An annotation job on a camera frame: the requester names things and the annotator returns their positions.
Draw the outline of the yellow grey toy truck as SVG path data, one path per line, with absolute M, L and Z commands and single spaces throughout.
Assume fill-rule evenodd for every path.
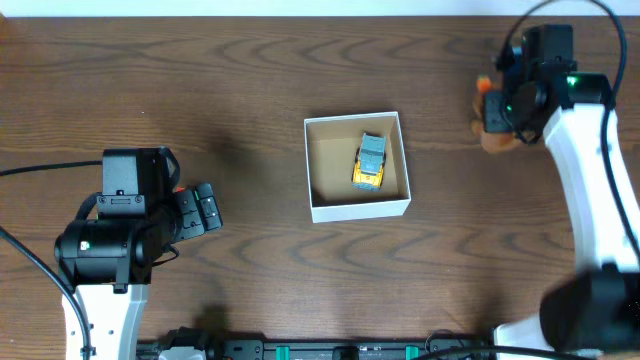
M 355 154 L 352 185 L 361 190 L 379 191 L 384 179 L 385 163 L 386 138 L 364 133 Z

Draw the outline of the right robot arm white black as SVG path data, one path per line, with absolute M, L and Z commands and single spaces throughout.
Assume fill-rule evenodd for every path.
M 574 234 L 574 278 L 536 314 L 495 328 L 499 357 L 639 348 L 639 205 L 620 154 L 614 89 L 560 55 L 502 61 L 483 96 L 491 133 L 543 140 L 557 167 Z

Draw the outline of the brown plush capybara toy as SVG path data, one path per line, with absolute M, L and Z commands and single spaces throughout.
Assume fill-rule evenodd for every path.
M 522 145 L 522 142 L 511 133 L 487 133 L 484 130 L 484 96 L 490 90 L 499 90 L 487 75 L 479 75 L 476 80 L 477 93 L 472 102 L 476 118 L 471 121 L 471 131 L 479 138 L 481 147 L 490 154 L 512 151 Z

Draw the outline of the white cardboard box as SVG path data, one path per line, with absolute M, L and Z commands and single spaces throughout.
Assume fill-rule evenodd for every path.
M 402 216 L 412 196 L 399 114 L 304 121 L 314 223 Z

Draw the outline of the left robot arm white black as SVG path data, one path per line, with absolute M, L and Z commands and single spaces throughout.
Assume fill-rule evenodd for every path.
M 177 243 L 222 226 L 208 183 L 105 181 L 98 215 L 79 217 L 58 237 L 55 257 L 73 298 L 63 303 L 69 359 L 132 359 L 152 271 L 178 257 Z

